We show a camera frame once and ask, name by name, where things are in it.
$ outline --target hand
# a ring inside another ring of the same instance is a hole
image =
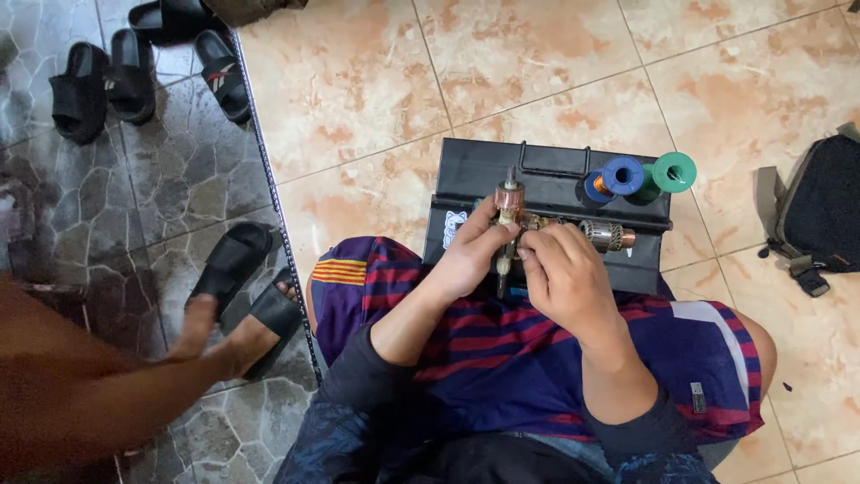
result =
[[[581,344],[598,341],[624,320],[600,255],[573,224],[529,231],[519,239],[531,304]]]
[[[517,237],[517,224],[489,225],[497,211],[493,197],[484,198],[457,230],[445,255],[421,283],[438,294],[444,304],[450,305],[458,298],[472,294],[489,272],[495,251]]]

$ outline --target copper winding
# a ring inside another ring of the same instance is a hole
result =
[[[603,184],[603,175],[597,175],[597,177],[594,178],[594,189],[603,195],[612,195],[612,192]]]
[[[625,228],[621,232],[621,248],[629,249],[636,244],[636,232],[632,228]]]
[[[520,210],[525,205],[525,187],[517,189],[495,189],[494,203],[499,210]]]

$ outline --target knee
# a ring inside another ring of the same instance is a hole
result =
[[[313,275],[308,276],[308,281],[304,285],[304,305],[308,310],[308,323],[310,323],[310,334],[316,337],[316,317],[314,316],[314,300],[310,293],[310,281]]]
[[[773,376],[777,372],[777,346],[773,342],[771,335],[759,323],[738,311],[734,313],[738,316],[746,331],[750,333],[752,343],[755,344],[755,349],[759,354],[759,363],[761,364],[761,396],[764,398],[767,390],[771,387]]]

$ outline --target toolbox handle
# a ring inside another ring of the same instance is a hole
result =
[[[576,172],[576,171],[565,171],[565,170],[547,170],[545,168],[526,168],[523,166],[525,162],[525,141],[519,144],[519,162],[517,163],[517,167],[519,168],[520,173],[525,173],[526,175],[539,175],[541,177],[555,177],[555,178],[585,178],[588,176],[588,173],[591,172],[591,147],[586,146],[586,167],[585,170]]]

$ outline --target black slide sandal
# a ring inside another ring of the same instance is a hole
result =
[[[249,314],[280,336],[280,341],[245,372],[242,376],[245,380],[262,378],[278,361],[280,353],[302,327],[301,305],[291,301],[286,294],[282,293],[276,286],[278,282],[286,282],[290,288],[296,287],[290,268],[281,269],[272,279],[272,283],[263,289],[260,297],[251,305]]]
[[[200,75],[227,119],[236,124],[248,122],[251,109],[239,60],[221,35],[214,30],[201,32],[194,41],[194,51],[203,65]]]
[[[242,222],[234,225],[209,253],[206,267],[188,299],[200,294],[215,296],[220,319],[248,278],[266,260],[272,243],[272,234],[262,224]]]
[[[122,28],[110,40],[110,79],[105,83],[107,100],[116,117],[140,126],[156,112],[156,88],[152,83],[149,41],[139,39],[130,28]]]
[[[104,129],[108,64],[108,55],[99,47],[78,42],[69,49],[65,72],[49,79],[54,125],[62,137],[78,145],[91,143]]]
[[[128,11],[134,33],[156,46],[193,39],[207,28],[224,24],[201,0],[156,0]]]

